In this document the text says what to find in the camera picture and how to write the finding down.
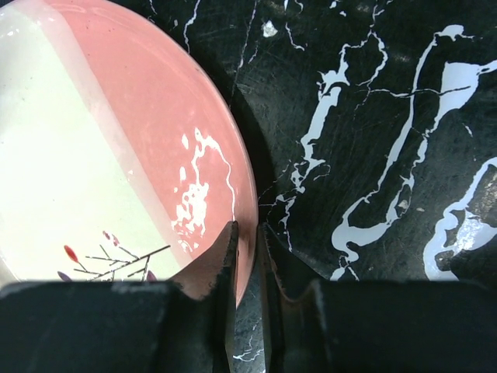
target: ceramic plate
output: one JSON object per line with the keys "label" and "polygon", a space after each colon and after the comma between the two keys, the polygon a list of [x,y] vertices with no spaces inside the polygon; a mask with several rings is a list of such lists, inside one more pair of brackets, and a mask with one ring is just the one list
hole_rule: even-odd
{"label": "ceramic plate", "polygon": [[254,256],[252,169],[202,69],[103,0],[0,10],[2,281],[166,279],[240,223]]}

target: plate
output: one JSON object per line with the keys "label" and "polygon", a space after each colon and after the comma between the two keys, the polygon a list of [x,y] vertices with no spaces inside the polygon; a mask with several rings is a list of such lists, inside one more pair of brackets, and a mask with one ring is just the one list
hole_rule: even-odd
{"label": "plate", "polygon": [[249,157],[205,72],[139,15],[100,0],[0,11],[0,269],[18,280],[166,279],[240,224]]}

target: red leaf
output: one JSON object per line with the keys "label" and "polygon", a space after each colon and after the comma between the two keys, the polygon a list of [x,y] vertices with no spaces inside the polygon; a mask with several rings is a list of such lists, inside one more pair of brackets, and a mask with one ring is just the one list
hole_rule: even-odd
{"label": "red leaf", "polygon": [[157,277],[152,273],[151,270],[149,270],[147,272],[147,281],[152,282],[152,281],[156,281],[156,280],[157,280]]}
{"label": "red leaf", "polygon": [[71,260],[73,262],[79,263],[78,257],[76,256],[75,252],[69,246],[64,245],[64,250],[65,250],[65,253],[68,254],[69,258],[71,258]]}
{"label": "red leaf", "polygon": [[119,239],[117,239],[117,237],[115,235],[112,235],[112,238],[113,238],[113,244],[115,247],[118,247],[119,245]]}
{"label": "red leaf", "polygon": [[65,282],[71,282],[71,278],[65,274],[64,272],[60,272],[58,271],[57,274],[59,275],[59,277],[61,278],[62,281],[65,281]]}

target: black marble surface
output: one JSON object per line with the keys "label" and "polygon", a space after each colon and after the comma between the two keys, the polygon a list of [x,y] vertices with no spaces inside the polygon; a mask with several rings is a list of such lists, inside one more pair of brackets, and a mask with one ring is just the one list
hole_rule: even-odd
{"label": "black marble surface", "polygon": [[[261,219],[334,280],[497,287],[490,0],[118,0],[184,47],[246,141]],[[258,280],[236,371],[262,372]]]}

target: branch design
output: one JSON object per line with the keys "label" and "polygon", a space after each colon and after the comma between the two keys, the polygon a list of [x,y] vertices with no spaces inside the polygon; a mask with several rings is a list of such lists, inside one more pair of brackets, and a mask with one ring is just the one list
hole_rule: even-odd
{"label": "branch design", "polygon": [[[78,267],[74,269],[75,272],[79,273],[84,273],[84,274],[89,274],[91,277],[87,281],[114,281],[114,278],[116,276],[116,272],[119,271],[124,271],[127,267],[129,267],[132,264],[136,263],[142,263],[143,265],[140,267],[140,269],[133,271],[132,273],[127,275],[127,278],[132,277],[136,274],[141,274],[141,280],[142,281],[156,281],[157,277],[152,273],[151,270],[148,269],[148,264],[150,263],[150,259],[153,255],[160,253],[161,251],[164,251],[171,247],[170,245],[164,246],[160,249],[154,250],[149,252],[146,255],[143,256],[137,256],[134,255],[130,250],[124,248],[121,244],[119,239],[106,231],[102,232],[104,238],[109,241],[111,244],[111,247],[113,247],[113,251],[116,253],[121,254],[120,256],[116,255],[110,255],[109,250],[106,250],[103,245],[99,245],[100,248],[100,254],[97,256],[85,256],[85,263],[86,266],[89,265],[91,262],[99,262],[99,263],[106,263],[107,268],[104,271],[98,271],[98,270],[90,270],[87,269],[87,267],[82,263],[82,261],[78,258],[76,255],[75,251],[68,245],[64,246],[64,251],[66,255],[69,257],[71,261],[76,263]],[[57,272],[59,278],[62,281],[72,281],[72,279],[65,274],[64,272]]]}

